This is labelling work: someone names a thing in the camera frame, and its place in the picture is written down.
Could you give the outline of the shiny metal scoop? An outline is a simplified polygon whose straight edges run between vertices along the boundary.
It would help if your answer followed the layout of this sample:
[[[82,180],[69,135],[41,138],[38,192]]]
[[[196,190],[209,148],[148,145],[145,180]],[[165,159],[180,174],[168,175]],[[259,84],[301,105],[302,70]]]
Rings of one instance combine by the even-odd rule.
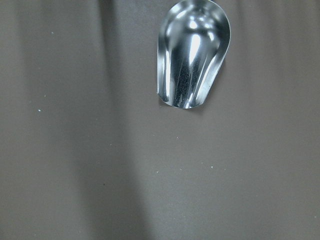
[[[225,60],[231,27],[212,0],[183,0],[165,15],[157,43],[157,94],[174,108],[203,105]]]

